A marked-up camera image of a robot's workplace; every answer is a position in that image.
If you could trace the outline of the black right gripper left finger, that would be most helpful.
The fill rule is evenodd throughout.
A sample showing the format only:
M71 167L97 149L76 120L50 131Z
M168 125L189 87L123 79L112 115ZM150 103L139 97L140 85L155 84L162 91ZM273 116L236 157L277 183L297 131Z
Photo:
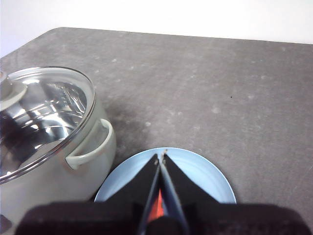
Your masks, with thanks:
M154 154L120 190L102 202L56 202L29 210L17 235L137 235L155 198L159 163Z

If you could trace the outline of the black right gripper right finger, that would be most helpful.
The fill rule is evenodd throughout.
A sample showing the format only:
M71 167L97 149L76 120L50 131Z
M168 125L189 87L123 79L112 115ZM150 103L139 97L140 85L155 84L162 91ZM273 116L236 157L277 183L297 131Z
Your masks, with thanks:
M294 210L269 204L220 203L163 153L160 159L167 215L148 223L148 235L309 235Z

